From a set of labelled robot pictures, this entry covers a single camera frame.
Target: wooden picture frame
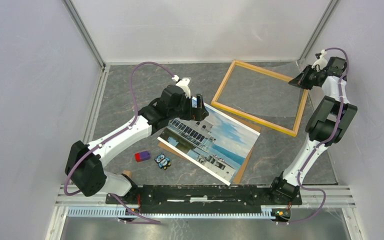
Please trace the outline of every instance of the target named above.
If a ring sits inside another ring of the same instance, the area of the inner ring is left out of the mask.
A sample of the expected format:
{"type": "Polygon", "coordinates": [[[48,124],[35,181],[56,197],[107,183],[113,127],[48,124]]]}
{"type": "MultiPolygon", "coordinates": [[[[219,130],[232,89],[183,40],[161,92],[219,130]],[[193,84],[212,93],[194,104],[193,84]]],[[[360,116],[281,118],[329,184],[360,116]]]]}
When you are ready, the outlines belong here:
{"type": "Polygon", "coordinates": [[[261,68],[261,67],[258,67],[258,66],[254,66],[252,64],[249,64],[249,63],[246,63],[246,62],[243,62],[243,61],[234,60],[231,63],[229,69],[227,70],[226,75],[223,78],[223,81],[221,82],[220,86],[218,87],[218,90],[215,93],[214,98],[211,101],[211,105],[214,106],[214,107],[217,107],[219,109],[223,109],[223,110],[225,110],[225,111],[227,111],[229,113],[232,113],[232,114],[241,116],[243,118],[249,119],[249,120],[251,120],[253,122],[256,122],[258,124],[267,126],[269,128],[272,128],[272,129],[277,130],[279,132],[282,132],[284,134],[288,134],[288,135],[290,135],[292,137],[296,137],[297,133],[298,133],[298,129],[300,128],[301,118],[303,117],[304,108],[306,106],[306,102],[307,102],[307,97],[309,95],[309,91],[307,89],[305,89],[303,91],[303,93],[302,93],[302,97],[301,97],[301,100],[300,100],[299,106],[298,106],[298,111],[297,111],[296,116],[295,116],[295,122],[293,124],[293,128],[289,129],[289,128],[286,128],[284,126],[280,126],[280,125],[275,124],[273,122],[261,119],[259,117],[253,116],[253,115],[251,115],[249,113],[240,111],[240,110],[235,109],[233,107],[226,106],[226,105],[224,105],[224,104],[222,104],[220,102],[217,102],[217,100],[219,99],[220,95],[222,94],[222,91],[225,88],[225,86],[226,86],[226,84],[227,84],[227,82],[229,80],[229,77],[231,76],[235,66],[243,67],[243,68],[246,68],[246,69],[249,69],[249,70],[252,70],[252,71],[264,74],[264,75],[268,75],[270,77],[273,77],[273,78],[276,78],[276,79],[279,79],[279,80],[282,80],[282,81],[285,81],[285,82],[289,82],[290,80],[292,80],[292,77],[285,76],[285,75],[282,75],[280,73],[277,73],[277,72],[274,72],[274,71],[270,71],[270,70],[267,70],[267,69],[264,69],[264,68],[261,68]]]}
{"type": "MultiPolygon", "coordinates": [[[[252,128],[252,129],[254,129],[257,132],[261,131],[261,126],[259,126],[259,125],[253,124],[251,122],[248,122],[248,121],[243,120],[243,119],[241,119],[239,117],[236,117],[236,116],[230,116],[230,117],[234,118],[235,120],[238,120],[242,124],[244,124],[244,125],[252,128]]],[[[236,176],[234,176],[234,178],[232,180],[233,184],[240,184],[242,176],[244,175],[245,169],[247,168],[248,161],[250,160],[251,154],[253,153],[254,146],[252,146],[251,151],[246,156],[245,160],[243,161],[242,165],[240,166],[239,170],[237,171],[236,176]]],[[[160,141],[158,143],[158,147],[160,147],[160,148],[162,148],[162,149],[164,149],[164,150],[166,150],[166,151],[168,151],[168,152],[170,152],[170,153],[172,153],[172,154],[174,154],[174,155],[176,155],[178,157],[181,157],[183,159],[187,159],[184,156],[182,156],[180,153],[177,153],[175,150],[173,150],[171,147],[169,147],[168,145],[166,145],[162,141],[160,141]]]]}

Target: empty picture frame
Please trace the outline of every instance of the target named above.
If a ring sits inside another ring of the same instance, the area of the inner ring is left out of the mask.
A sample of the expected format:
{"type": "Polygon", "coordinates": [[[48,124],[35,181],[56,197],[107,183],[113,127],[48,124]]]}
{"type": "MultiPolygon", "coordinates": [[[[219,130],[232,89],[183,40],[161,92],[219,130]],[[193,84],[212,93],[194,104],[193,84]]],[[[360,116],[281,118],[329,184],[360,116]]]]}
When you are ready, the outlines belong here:
{"type": "Polygon", "coordinates": [[[220,95],[222,94],[222,91],[223,91],[224,87],[226,86],[226,84],[227,84],[227,82],[229,80],[229,77],[231,76],[232,71],[234,70],[235,66],[243,67],[243,68],[246,68],[246,69],[258,72],[260,74],[264,74],[264,75],[273,77],[275,79],[279,79],[281,81],[285,81],[286,84],[287,84],[287,82],[292,80],[292,77],[285,76],[285,75],[282,75],[280,73],[277,73],[277,72],[274,72],[274,71],[270,71],[270,70],[267,70],[267,69],[264,69],[264,68],[261,68],[261,67],[258,67],[258,66],[254,66],[254,65],[246,63],[246,62],[234,60],[231,63],[229,69],[227,70],[227,73],[224,76],[223,81],[221,82],[220,86],[218,87],[218,90],[215,93],[215,96],[214,96],[214,98],[211,101],[211,105],[214,106],[214,107],[223,109],[223,110],[225,110],[225,111],[227,111],[229,113],[232,113],[232,114],[241,116],[243,118],[249,119],[249,120],[251,120],[253,122],[256,122],[258,124],[267,126],[267,127],[272,128],[274,130],[277,130],[279,132],[282,132],[282,133],[288,134],[290,136],[296,137],[297,133],[298,133],[298,129],[300,128],[301,118],[302,118],[303,113],[304,113],[304,108],[306,106],[306,102],[307,102],[307,97],[308,97],[309,91],[305,89],[302,92],[302,96],[300,98],[300,102],[299,102],[298,109],[297,109],[297,112],[296,112],[295,122],[293,124],[293,128],[292,129],[286,128],[284,126],[281,126],[281,125],[278,125],[276,123],[273,123],[273,122],[261,119],[259,117],[251,115],[251,114],[246,113],[244,111],[241,111],[241,110],[235,109],[233,107],[227,106],[225,104],[222,104],[220,102],[217,102],[219,97],[220,97],[220,95]]]}

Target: white building in photo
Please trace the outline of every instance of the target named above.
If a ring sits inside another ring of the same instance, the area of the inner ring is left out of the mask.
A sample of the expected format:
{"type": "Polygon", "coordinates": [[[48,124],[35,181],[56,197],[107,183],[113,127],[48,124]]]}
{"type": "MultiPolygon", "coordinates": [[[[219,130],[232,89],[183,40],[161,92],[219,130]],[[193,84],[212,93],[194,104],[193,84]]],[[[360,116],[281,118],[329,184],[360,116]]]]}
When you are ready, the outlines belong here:
{"type": "Polygon", "coordinates": [[[222,158],[218,158],[212,154],[208,157],[200,155],[197,161],[227,181],[231,181],[236,171],[235,168],[227,164],[222,158]]]}
{"type": "Polygon", "coordinates": [[[174,119],[167,127],[195,147],[207,153],[216,140],[211,136],[213,124],[206,120],[199,122],[174,119]]]}

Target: small wooden block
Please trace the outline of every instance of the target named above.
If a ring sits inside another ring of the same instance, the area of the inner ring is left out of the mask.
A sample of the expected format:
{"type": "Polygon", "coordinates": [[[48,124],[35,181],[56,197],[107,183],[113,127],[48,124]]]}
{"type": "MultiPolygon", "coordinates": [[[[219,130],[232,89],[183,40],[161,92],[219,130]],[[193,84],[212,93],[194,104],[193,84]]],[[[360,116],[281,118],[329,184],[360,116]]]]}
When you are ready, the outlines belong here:
{"type": "Polygon", "coordinates": [[[124,170],[124,171],[122,172],[122,174],[126,175],[129,179],[132,178],[132,172],[131,172],[131,171],[124,170]]]}

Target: small toy figure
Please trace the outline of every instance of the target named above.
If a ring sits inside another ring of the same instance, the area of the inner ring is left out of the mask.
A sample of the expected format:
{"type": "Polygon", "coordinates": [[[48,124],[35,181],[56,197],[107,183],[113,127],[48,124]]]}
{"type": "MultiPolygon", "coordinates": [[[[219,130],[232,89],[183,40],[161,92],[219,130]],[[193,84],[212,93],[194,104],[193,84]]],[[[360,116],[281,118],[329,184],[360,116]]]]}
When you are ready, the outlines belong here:
{"type": "Polygon", "coordinates": [[[164,153],[161,153],[159,156],[157,156],[155,159],[155,162],[158,164],[158,167],[160,169],[166,170],[168,167],[170,167],[172,164],[170,163],[170,159],[164,155],[164,153]]]}

